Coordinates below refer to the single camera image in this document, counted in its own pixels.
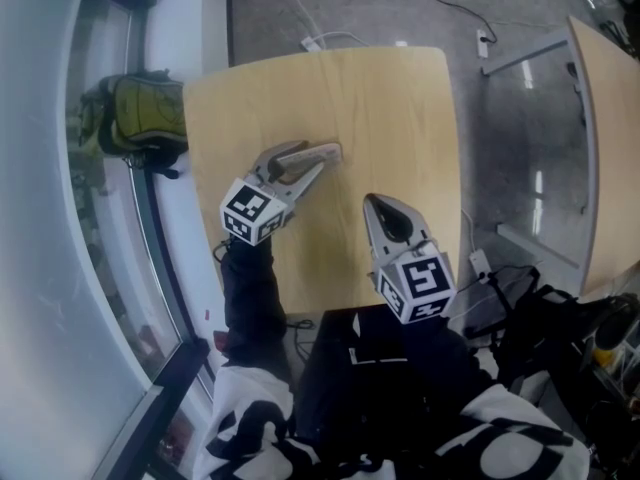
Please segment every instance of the handheld gray tool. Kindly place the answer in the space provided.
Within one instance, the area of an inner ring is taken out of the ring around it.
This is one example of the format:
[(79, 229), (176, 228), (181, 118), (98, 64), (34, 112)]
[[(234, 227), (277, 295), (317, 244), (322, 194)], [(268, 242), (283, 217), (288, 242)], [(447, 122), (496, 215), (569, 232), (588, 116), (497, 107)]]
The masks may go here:
[(222, 227), (251, 245), (284, 227), (293, 217), (296, 201), (323, 171), (325, 161), (319, 158), (297, 169), (295, 176), (288, 176), (288, 169), (278, 159), (303, 152), (308, 145), (307, 141), (285, 142), (262, 152), (244, 180), (236, 178), (222, 200)]
[(403, 324), (442, 315), (456, 291), (422, 215), (392, 197), (364, 198), (375, 289)]

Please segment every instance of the person's arm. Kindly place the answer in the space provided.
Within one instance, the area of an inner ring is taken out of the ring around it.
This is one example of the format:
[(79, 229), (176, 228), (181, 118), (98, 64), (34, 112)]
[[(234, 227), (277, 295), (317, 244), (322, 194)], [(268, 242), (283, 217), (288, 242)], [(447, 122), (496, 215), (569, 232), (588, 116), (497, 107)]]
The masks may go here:
[(433, 444), (454, 479), (584, 480), (586, 447), (495, 383), (444, 318), (403, 327), (405, 351), (438, 419)]
[(286, 438), (293, 395), (272, 263), (270, 239), (256, 247), (234, 240), (222, 260), (229, 361), (216, 376), (195, 479), (284, 480), (318, 462), (311, 447)]

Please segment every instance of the green backpack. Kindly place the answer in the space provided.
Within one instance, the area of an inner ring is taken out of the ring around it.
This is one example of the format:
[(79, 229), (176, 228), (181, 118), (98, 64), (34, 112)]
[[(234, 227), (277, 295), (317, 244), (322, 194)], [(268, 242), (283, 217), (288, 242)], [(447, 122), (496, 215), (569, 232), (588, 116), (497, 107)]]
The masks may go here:
[(188, 149), (187, 131), (182, 84), (168, 71), (103, 78), (82, 96), (80, 120), (84, 154), (178, 178), (170, 167)]

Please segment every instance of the concrete floor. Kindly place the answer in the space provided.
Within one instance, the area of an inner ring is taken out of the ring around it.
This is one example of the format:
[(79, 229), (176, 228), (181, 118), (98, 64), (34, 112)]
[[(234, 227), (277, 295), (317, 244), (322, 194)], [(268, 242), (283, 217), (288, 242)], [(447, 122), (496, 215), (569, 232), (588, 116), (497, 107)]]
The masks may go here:
[[(498, 43), (490, 57), (529, 42), (564, 24), (568, 15), (597, 27), (603, 16), (618, 17), (616, 0), (448, 0), (482, 14), (491, 22)], [(538, 238), (568, 257), (586, 247), (587, 151), (574, 80), (566, 71), (570, 59), (562, 49), (483, 77), (476, 53), (476, 30), (486, 27), (466, 13), (434, 0), (302, 0), (323, 32), (348, 31), (372, 45), (441, 48), (448, 60), (460, 141), (462, 206), (475, 221), (478, 248), (492, 267), (527, 265), (538, 260), (497, 236), (496, 224), (509, 222), (532, 232), (536, 178), (543, 192)], [(294, 0), (233, 0), (235, 63), (290, 55), (311, 34)], [(328, 48), (359, 47), (349, 38), (328, 38)], [(467, 261), (469, 228), (463, 222), (458, 286), (474, 279)], [(566, 288), (566, 279), (542, 264), (545, 279)], [(521, 270), (505, 270), (503, 286), (513, 291)], [(452, 315), (473, 312), (452, 322), (461, 329), (495, 320), (500, 313), (490, 289), (476, 285), (460, 294)]]

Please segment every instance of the wooden table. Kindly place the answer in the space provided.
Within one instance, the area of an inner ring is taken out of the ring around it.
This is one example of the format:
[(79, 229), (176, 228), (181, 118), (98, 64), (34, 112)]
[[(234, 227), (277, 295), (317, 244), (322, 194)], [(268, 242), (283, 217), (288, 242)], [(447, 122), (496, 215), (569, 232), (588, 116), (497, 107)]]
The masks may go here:
[(344, 162), (323, 174), (274, 235), (285, 311), (383, 303), (362, 213), (377, 192), (420, 210), (454, 276), (460, 169), (451, 83), (435, 48), (356, 48), (291, 55), (215, 73), (185, 88), (196, 189), (210, 247), (226, 238), (219, 204), (264, 149), (340, 141)]
[(589, 240), (577, 261), (512, 227), (498, 234), (571, 272), (576, 292), (589, 293), (640, 260), (640, 64), (575, 18), (527, 48), (487, 62), (492, 75), (550, 50), (568, 46), (578, 73), (589, 154)]

